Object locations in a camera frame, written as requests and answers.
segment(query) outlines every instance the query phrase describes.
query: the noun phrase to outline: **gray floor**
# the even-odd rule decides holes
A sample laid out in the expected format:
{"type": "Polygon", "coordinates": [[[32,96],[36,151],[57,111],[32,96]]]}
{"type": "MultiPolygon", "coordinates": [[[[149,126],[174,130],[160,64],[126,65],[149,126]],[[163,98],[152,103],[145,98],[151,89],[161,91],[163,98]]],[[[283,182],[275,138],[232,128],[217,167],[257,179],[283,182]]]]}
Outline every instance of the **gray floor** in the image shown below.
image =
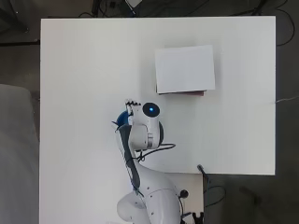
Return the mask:
{"type": "MultiPolygon", "coordinates": [[[[281,0],[271,1],[273,8],[281,0]]],[[[157,1],[146,0],[142,15],[155,17],[183,16],[203,1],[174,1],[167,9],[161,9],[157,1]]],[[[259,1],[210,0],[193,16],[226,16],[247,10],[259,1]]],[[[73,0],[12,0],[19,11],[19,17],[28,24],[28,34],[9,33],[0,35],[0,41],[23,41],[39,38],[40,18],[52,16],[77,16],[90,11],[92,1],[73,0]]],[[[299,24],[299,2],[290,0],[283,7],[299,24]]],[[[285,17],[273,10],[264,15],[277,15],[278,42],[283,42],[290,33],[285,17]]],[[[299,35],[284,46],[277,48],[277,99],[299,95],[299,35]]],[[[33,94],[36,108],[36,123],[39,113],[39,47],[1,48],[0,83],[27,88],[33,94]]],[[[277,175],[213,175],[212,184],[223,184],[227,189],[224,202],[206,210],[206,223],[298,223],[299,212],[299,99],[277,104],[277,175]],[[259,200],[254,202],[253,195],[259,200]]],[[[209,197],[212,201],[221,193],[216,190],[209,197]]]]}

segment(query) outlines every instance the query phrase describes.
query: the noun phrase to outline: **white table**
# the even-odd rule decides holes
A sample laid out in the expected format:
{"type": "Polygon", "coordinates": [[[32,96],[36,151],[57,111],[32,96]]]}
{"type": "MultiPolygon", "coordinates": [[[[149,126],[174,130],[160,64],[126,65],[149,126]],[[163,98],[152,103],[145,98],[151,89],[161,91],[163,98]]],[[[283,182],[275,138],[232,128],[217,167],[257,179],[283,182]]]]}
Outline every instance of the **white table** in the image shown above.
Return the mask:
{"type": "Polygon", "coordinates": [[[116,203],[131,186],[110,122],[126,98],[159,105],[164,141],[177,144],[147,166],[272,175],[275,19],[43,20],[41,224],[121,223],[116,203]],[[216,90],[158,96],[154,50],[205,44],[214,47],[216,90]]]}

